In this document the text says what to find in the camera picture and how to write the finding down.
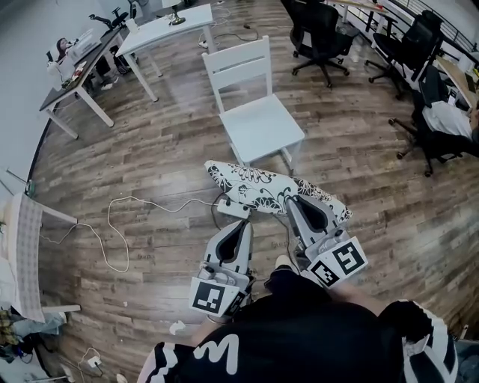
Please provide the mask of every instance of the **white desk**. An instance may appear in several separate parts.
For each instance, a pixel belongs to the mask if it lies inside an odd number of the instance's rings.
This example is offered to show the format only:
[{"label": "white desk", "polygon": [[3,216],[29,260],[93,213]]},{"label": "white desk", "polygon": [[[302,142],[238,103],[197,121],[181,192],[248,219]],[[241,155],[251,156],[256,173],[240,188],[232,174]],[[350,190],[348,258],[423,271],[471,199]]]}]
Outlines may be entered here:
[{"label": "white desk", "polygon": [[5,223],[0,247],[0,287],[4,298],[25,318],[45,322],[43,313],[78,311],[80,306],[41,307],[38,286],[38,238],[44,213],[76,224],[76,218],[16,194],[1,212]]},{"label": "white desk", "polygon": [[94,70],[95,65],[97,64],[98,60],[103,57],[104,54],[108,51],[108,49],[116,43],[117,45],[121,45],[123,43],[123,39],[121,38],[120,35],[120,30],[116,29],[114,31],[109,32],[108,34],[105,34],[101,38],[102,44],[95,48],[93,51],[88,53],[82,60],[79,62],[87,61],[87,64],[80,75],[80,79],[77,80],[77,83],[72,86],[71,88],[68,88],[68,90],[61,89],[57,91],[56,89],[51,89],[51,91],[48,93],[48,95],[45,98],[45,101],[43,101],[42,106],[40,107],[40,111],[45,111],[49,117],[58,125],[60,126],[66,133],[71,135],[74,139],[78,138],[78,134],[74,132],[63,120],[61,120],[53,111],[52,108],[55,107],[55,105],[62,101],[63,99],[67,98],[71,94],[77,93],[80,95],[81,98],[94,110],[96,114],[106,123],[106,125],[112,127],[114,125],[113,120],[108,117],[108,115],[101,109],[98,104],[95,102],[94,99],[91,98],[91,96],[87,93],[87,91],[83,88],[83,83],[87,79],[88,75],[92,70]]},{"label": "white desk", "polygon": [[439,65],[439,69],[442,69],[446,72],[446,75],[448,75],[449,79],[452,80],[454,85],[456,85],[456,88],[463,95],[464,99],[469,105],[469,110],[475,108],[479,101],[479,94],[469,90],[464,72],[456,64],[442,57],[437,56],[436,61]]},{"label": "white desk", "polygon": [[[132,53],[147,48],[148,46],[156,45],[159,41],[166,40],[169,37],[194,31],[196,29],[203,29],[210,53],[216,52],[215,41],[210,30],[210,25],[213,24],[211,5],[200,5],[199,7],[182,10],[181,12],[178,12],[178,15],[186,18],[186,21],[183,24],[169,25],[170,19],[165,16],[138,27],[139,31],[134,34],[130,33],[117,52],[117,56],[122,55],[125,57],[126,62],[128,62],[132,71],[148,93],[148,96],[150,96],[154,102],[158,101],[158,97],[151,90],[147,81],[141,74],[135,60],[132,58]],[[147,55],[158,77],[163,76],[149,51],[147,51]]]}]

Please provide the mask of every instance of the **desk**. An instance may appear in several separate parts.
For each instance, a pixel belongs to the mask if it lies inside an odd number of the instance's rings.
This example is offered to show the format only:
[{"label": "desk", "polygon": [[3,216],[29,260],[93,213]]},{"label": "desk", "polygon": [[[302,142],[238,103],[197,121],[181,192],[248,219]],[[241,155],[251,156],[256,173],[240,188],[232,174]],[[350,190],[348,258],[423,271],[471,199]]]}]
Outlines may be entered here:
[{"label": "desk", "polygon": [[[186,21],[179,25],[169,25],[170,19],[165,16],[161,19],[157,19],[140,26],[137,33],[130,33],[126,37],[123,45],[117,52],[117,56],[123,55],[125,57],[126,62],[130,65],[132,71],[148,93],[148,96],[150,96],[154,102],[158,101],[158,97],[156,97],[155,93],[151,90],[147,81],[141,74],[141,71],[136,65],[135,60],[132,58],[132,53],[135,53],[140,49],[147,48],[148,46],[156,45],[160,41],[168,39],[169,37],[177,36],[178,34],[183,34],[197,29],[203,29],[210,53],[216,52],[215,41],[211,36],[210,30],[210,24],[213,24],[211,5],[206,4],[200,5],[199,7],[185,9],[181,12],[178,12],[178,15],[180,17],[185,17]],[[163,76],[149,51],[147,51],[147,55],[158,77]]]},{"label": "desk", "polygon": [[112,119],[108,117],[108,115],[98,106],[98,104],[83,88],[83,83],[87,79],[90,72],[95,68],[95,64],[106,53],[110,46],[112,46],[114,43],[120,46],[123,43],[123,39],[120,36],[120,30],[116,29],[105,34],[105,36],[101,38],[101,42],[101,45],[93,49],[82,60],[79,61],[86,61],[87,64],[85,65],[80,78],[76,80],[76,85],[74,85],[72,88],[68,88],[68,90],[60,89],[57,91],[56,89],[52,88],[40,107],[40,111],[45,111],[58,126],[60,126],[66,133],[75,139],[78,138],[78,135],[52,111],[52,108],[55,107],[57,102],[62,101],[71,94],[77,93],[81,98],[83,98],[83,100],[95,111],[95,113],[98,114],[98,116],[106,123],[106,125],[110,127],[114,125]]},{"label": "desk", "polygon": [[479,94],[469,90],[464,72],[461,71],[456,64],[451,63],[442,57],[437,56],[436,61],[439,67],[446,72],[449,79],[451,79],[454,85],[456,85],[456,88],[463,95],[469,108],[475,108],[479,100]]},{"label": "desk", "polygon": [[[377,26],[377,33],[381,33],[382,28],[384,27],[384,24],[386,22],[386,17],[388,20],[388,35],[391,34],[391,26],[393,21],[396,21],[396,16],[386,10],[384,7],[380,8],[378,4],[374,4],[370,0],[326,0],[326,4],[339,4],[343,5],[343,22],[347,22],[347,12],[349,7],[356,7],[362,10],[369,10],[369,19],[367,21],[366,25],[366,32],[369,32],[370,25],[373,21],[373,14],[378,13],[379,14],[379,23]],[[376,43],[373,40],[372,43],[372,48],[376,48]]]},{"label": "desk", "polygon": [[[45,322],[43,313],[78,311],[77,304],[59,307],[41,307],[40,289],[38,286],[38,238],[42,215],[53,215],[63,221],[76,224],[76,218],[57,212],[41,205],[23,193],[14,195],[5,206],[1,220],[5,234],[0,247],[2,270],[1,285],[11,284],[10,299],[8,300],[21,316]],[[6,268],[10,266],[5,278]]]}]

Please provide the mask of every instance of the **black and white floral pattern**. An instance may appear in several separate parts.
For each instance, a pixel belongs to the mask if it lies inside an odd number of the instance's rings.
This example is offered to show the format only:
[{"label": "black and white floral pattern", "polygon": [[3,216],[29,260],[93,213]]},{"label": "black and white floral pattern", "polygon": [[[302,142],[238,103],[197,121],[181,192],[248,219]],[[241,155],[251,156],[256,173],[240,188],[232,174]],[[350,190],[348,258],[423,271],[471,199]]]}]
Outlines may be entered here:
[{"label": "black and white floral pattern", "polygon": [[208,173],[210,173],[210,176],[215,180],[221,190],[225,193],[228,193],[233,188],[233,186],[228,181],[228,178],[225,177],[221,171],[219,171],[217,166],[210,166],[208,168]]},{"label": "black and white floral pattern", "polygon": [[251,209],[285,215],[286,199],[303,194],[326,203],[340,223],[353,215],[343,203],[307,180],[224,162],[207,161],[204,165],[229,198]]},{"label": "black and white floral pattern", "polygon": [[238,173],[242,181],[253,181],[254,183],[271,183],[273,177],[276,177],[275,173],[268,171],[262,171],[255,168],[244,168],[243,166],[228,164],[233,168],[234,173]]}]

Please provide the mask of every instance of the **desk lamp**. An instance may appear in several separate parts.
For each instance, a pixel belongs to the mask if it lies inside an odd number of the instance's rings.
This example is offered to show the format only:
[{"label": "desk lamp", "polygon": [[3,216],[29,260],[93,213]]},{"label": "desk lamp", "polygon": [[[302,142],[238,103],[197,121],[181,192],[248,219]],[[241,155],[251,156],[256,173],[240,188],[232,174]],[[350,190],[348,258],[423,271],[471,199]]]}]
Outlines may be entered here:
[{"label": "desk lamp", "polygon": [[171,7],[171,9],[173,9],[173,19],[170,21],[170,25],[178,25],[186,21],[184,17],[178,16],[177,5],[179,3],[181,3],[181,0],[162,0],[162,5],[164,8]]}]

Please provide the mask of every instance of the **white wooden chair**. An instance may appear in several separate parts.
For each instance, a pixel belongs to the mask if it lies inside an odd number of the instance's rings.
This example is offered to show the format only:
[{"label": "white wooden chair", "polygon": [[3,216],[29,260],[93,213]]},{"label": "white wooden chair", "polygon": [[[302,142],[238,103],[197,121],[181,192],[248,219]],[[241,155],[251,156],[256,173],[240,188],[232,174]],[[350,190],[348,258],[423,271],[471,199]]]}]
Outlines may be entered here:
[{"label": "white wooden chair", "polygon": [[[305,133],[272,92],[269,38],[202,56],[239,164],[249,166],[281,151],[293,173]],[[262,75],[266,75],[267,96],[225,111],[220,89]]]}]

